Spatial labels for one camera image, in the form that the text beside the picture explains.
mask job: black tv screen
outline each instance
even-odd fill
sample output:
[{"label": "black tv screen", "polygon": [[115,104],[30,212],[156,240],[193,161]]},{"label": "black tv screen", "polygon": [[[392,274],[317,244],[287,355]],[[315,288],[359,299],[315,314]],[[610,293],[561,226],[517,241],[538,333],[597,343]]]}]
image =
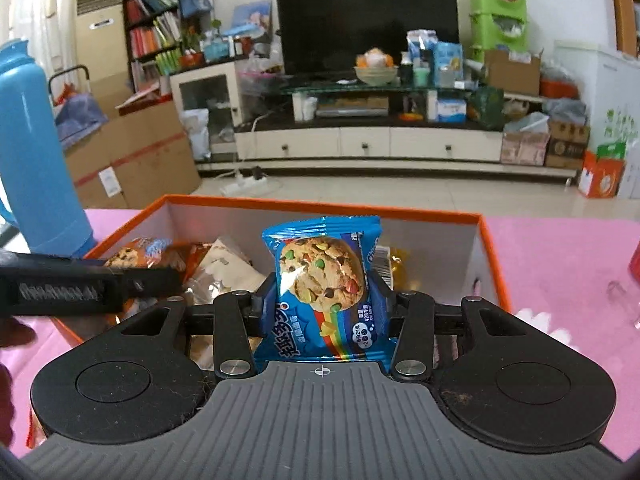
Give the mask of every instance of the black tv screen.
[{"label": "black tv screen", "polygon": [[397,64],[418,28],[459,43],[457,0],[278,0],[278,16],[288,74],[352,70],[372,47]]}]

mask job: glass shelf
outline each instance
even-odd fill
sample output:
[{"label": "glass shelf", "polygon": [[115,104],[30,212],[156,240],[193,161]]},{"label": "glass shelf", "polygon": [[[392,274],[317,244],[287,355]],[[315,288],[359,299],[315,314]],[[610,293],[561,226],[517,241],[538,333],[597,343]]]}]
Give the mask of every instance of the glass shelf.
[{"label": "glass shelf", "polygon": [[299,92],[307,94],[329,94],[336,92],[427,92],[429,90],[451,90],[457,92],[465,92],[455,88],[436,88],[435,86],[414,86],[403,85],[400,83],[389,83],[386,85],[372,86],[358,81],[341,85],[336,82],[312,82],[302,86],[283,86],[280,88],[280,94],[291,95]]}]

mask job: window curtain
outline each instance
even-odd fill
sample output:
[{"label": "window curtain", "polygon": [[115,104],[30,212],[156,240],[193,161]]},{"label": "window curtain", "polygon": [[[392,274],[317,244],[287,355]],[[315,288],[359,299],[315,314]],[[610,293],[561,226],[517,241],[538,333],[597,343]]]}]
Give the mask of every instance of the window curtain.
[{"label": "window curtain", "polygon": [[[0,43],[12,38],[29,40],[29,53],[47,77],[75,65],[76,0],[0,0]],[[64,82],[56,79],[54,95]]]}]

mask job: chocolate chip cookie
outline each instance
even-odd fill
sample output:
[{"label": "chocolate chip cookie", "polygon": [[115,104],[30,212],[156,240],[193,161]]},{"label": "chocolate chip cookie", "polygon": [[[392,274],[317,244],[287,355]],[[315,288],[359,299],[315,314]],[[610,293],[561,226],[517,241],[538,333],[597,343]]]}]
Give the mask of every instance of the chocolate chip cookie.
[{"label": "chocolate chip cookie", "polygon": [[283,288],[316,312],[340,312],[364,293],[364,271],[349,245],[338,238],[299,238],[280,253]]},{"label": "chocolate chip cookie", "polygon": [[137,267],[138,251],[125,247],[109,258],[104,265],[105,267]]}]

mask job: blue thermos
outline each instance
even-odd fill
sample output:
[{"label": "blue thermos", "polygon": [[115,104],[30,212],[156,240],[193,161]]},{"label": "blue thermos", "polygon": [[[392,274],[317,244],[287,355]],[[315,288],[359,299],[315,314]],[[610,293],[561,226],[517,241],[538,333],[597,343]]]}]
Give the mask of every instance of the blue thermos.
[{"label": "blue thermos", "polygon": [[32,253],[84,256],[95,245],[58,140],[44,70],[26,40],[0,46],[0,178]]}]

